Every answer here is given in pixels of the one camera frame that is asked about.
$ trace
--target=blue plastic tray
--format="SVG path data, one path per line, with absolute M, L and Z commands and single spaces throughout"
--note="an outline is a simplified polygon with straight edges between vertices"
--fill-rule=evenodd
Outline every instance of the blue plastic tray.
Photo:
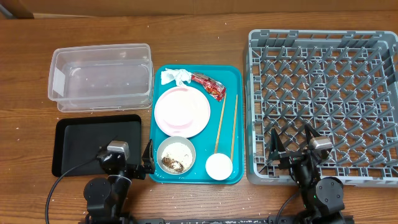
M 222 181 L 213 180 L 205 169 L 207 158 L 214 153 L 218 125 L 220 122 L 221 108 L 223 102 L 216 101 L 211 97 L 201 84 L 196 82 L 186 83 L 200 90 L 208 99 L 211 108 L 210 120 L 204 130 L 196 136 L 189 138 L 195 146 L 197 158 L 193 167 L 186 173 L 181 175 L 170 175 L 164 172 L 156 163 L 155 174 L 150 177 L 161 183 L 175 183 L 175 184 L 235 184 L 242 179 L 244 173 L 243 166 L 243 151 L 244 151 L 244 136 L 243 136 L 243 85 L 242 75 L 239 70 L 229 65 L 165 65 L 161 67 L 155 76 L 154 85 L 154 102 L 152 105 L 152 119 L 150 122 L 150 138 L 154 141 L 154 158 L 157 155 L 157 148 L 162 141 L 169 136 L 164 134 L 155 122 L 155 105 L 159 97 L 168 89 L 175 87 L 175 82 L 166 85 L 160 84 L 160 73 L 166 68 L 169 69 L 186 69 L 189 72 L 200 72 L 215 80 L 220 81 L 227 92 L 227 99 L 225 101 L 224 118 L 221 128 L 220 140 L 218 143 L 218 152 L 231 155 L 232 130 L 235 111 L 236 94 L 238 94 L 238 110 L 236 113 L 236 130 L 235 130 L 235 145 L 234 145 L 234 159 L 233 171 L 229 178 Z

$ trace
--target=snack wrapper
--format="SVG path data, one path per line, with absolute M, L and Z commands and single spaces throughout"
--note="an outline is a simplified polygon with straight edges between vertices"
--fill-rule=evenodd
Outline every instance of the snack wrapper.
M 205 90 L 217 101 L 221 101 L 224 98 L 226 88 L 219 81 L 216 81 L 202 73 L 193 73 L 191 80 L 202 84 Z

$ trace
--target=stainless steel bowl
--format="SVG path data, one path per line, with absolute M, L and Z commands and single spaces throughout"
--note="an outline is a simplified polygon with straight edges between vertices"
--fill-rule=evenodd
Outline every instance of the stainless steel bowl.
M 163 165 L 163 163 L 162 163 L 162 154 L 163 154 L 164 149 L 165 149 L 169 144 L 173 144 L 173 143 L 176 143 L 176 142 L 179 142 L 179 143 L 182 143 L 182 144 L 188 146 L 188 148 L 191 150 L 191 153 L 192 153 L 192 163 L 191 163 L 191 165 L 188 167 L 187 170 L 185 170 L 185 171 L 183 171 L 183 172 L 181 172 L 181 173 L 178 173 L 178 174 L 169 172 L 169 171 L 166 169 L 166 166 Z M 157 161 L 159 167 L 160 167 L 164 172 L 166 172 L 166 173 L 168 173 L 168 174 L 172 174 L 172 175 L 180 175 L 180 174 L 186 173 L 188 170 L 191 169 L 191 167 L 192 167 L 193 164 L 195 163 L 195 159 L 196 159 L 196 158 L 197 158 L 197 152 L 196 152 L 195 147 L 193 146 L 192 142 L 189 141 L 188 139 L 186 139 L 186 138 L 184 138 L 184 137 L 180 137 L 180 136 L 172 136 L 172 137 L 169 137 L 169 138 L 167 138 L 166 140 L 164 140 L 164 141 L 160 144 L 159 148 L 157 149 L 157 155 L 156 155 L 156 161 Z

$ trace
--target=clear plastic container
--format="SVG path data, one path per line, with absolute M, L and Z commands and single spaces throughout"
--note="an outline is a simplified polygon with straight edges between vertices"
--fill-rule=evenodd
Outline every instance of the clear plastic container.
M 61 112 L 149 108 L 152 76 L 147 44 L 57 49 L 50 67 L 49 99 Z

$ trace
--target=chopsticks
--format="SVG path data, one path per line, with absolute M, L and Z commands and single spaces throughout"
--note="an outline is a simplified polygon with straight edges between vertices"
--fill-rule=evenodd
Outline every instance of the chopsticks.
M 221 125 L 223 124 L 223 116 L 224 116 L 225 101 L 226 101 L 226 93 L 225 93 L 225 96 L 224 96 L 223 109 L 221 109 L 220 124 L 218 125 L 218 133 L 217 133 L 217 139 L 216 139 L 216 147 L 215 147 L 215 150 L 214 150 L 214 153 L 215 153 L 215 154 L 217 153 L 217 149 L 218 149 L 218 140 L 220 139 Z
M 236 110 L 237 110 L 237 108 L 238 108 L 238 95 L 236 95 L 236 100 L 235 100 L 234 128 L 232 130 L 232 145 L 231 145 L 231 161 L 233 161 L 233 158 L 234 158 Z

